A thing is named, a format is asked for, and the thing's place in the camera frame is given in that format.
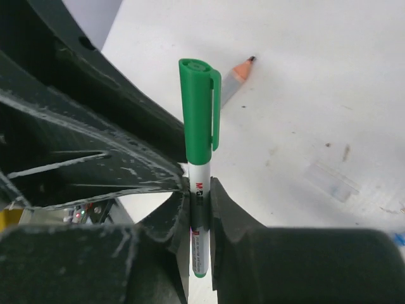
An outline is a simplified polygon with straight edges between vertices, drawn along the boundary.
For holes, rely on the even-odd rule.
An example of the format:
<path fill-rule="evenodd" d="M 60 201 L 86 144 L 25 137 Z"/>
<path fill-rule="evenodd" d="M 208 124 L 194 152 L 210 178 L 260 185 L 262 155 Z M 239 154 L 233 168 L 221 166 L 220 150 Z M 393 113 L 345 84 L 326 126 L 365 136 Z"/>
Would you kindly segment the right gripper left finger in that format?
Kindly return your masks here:
<path fill-rule="evenodd" d="M 190 196 L 136 224 L 17 225 L 1 234 L 2 303 L 187 303 Z"/>

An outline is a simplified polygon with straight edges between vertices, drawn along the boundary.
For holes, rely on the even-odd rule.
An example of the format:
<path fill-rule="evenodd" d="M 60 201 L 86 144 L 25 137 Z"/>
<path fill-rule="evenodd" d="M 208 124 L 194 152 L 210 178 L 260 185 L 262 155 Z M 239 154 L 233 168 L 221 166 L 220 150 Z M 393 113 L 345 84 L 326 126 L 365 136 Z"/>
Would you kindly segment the blue gel pen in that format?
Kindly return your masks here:
<path fill-rule="evenodd" d="M 398 246 L 405 246 L 405 233 L 393 233 L 392 240 Z"/>

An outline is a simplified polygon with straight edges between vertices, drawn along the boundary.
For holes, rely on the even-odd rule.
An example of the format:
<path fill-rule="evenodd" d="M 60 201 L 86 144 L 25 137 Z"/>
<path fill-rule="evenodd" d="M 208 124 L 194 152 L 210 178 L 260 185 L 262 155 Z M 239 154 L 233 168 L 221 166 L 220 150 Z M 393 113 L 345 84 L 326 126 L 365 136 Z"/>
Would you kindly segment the clear pen cap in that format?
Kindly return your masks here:
<path fill-rule="evenodd" d="M 304 176 L 314 186 L 342 203 L 359 194 L 357 184 L 321 162 L 312 163 Z"/>

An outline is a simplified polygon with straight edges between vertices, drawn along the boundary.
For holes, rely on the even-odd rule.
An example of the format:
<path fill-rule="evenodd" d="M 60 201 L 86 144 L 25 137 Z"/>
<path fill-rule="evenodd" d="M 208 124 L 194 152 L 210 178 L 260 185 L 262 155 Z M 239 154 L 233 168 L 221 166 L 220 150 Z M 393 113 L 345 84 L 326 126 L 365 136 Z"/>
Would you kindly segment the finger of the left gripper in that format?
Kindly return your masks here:
<path fill-rule="evenodd" d="M 185 190 L 179 164 L 1 55 L 1 206 Z"/>
<path fill-rule="evenodd" d="M 183 124 L 91 46 L 61 1 L 28 1 L 28 5 L 50 43 L 53 85 L 169 159 L 184 163 Z"/>

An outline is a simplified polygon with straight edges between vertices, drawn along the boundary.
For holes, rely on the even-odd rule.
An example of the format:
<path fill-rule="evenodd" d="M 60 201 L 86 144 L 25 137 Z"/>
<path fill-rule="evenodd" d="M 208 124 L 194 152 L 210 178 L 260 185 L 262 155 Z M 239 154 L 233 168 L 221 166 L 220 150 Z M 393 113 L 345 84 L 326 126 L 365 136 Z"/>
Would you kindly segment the dark green pen cap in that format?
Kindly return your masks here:
<path fill-rule="evenodd" d="M 221 74 L 204 61 L 183 58 L 178 62 L 187 161 L 210 162 L 219 147 Z"/>

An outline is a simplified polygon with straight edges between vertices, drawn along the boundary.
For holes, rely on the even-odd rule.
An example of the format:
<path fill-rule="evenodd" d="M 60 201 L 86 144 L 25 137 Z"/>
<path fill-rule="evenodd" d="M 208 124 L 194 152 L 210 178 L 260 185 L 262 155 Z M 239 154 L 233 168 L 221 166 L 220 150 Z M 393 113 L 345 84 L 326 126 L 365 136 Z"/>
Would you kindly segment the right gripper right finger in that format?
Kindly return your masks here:
<path fill-rule="evenodd" d="M 404 260 L 373 229 L 266 227 L 211 180 L 219 303 L 403 303 Z"/>

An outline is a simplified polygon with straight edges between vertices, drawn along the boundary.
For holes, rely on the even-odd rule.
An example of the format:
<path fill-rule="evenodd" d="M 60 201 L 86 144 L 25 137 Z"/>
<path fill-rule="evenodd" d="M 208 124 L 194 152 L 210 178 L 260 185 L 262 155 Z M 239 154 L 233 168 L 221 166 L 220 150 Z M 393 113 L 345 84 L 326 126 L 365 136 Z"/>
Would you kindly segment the white pen dark green end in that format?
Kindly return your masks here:
<path fill-rule="evenodd" d="M 209 268 L 210 162 L 204 165 L 188 163 L 191 216 L 192 271 L 198 278 Z"/>

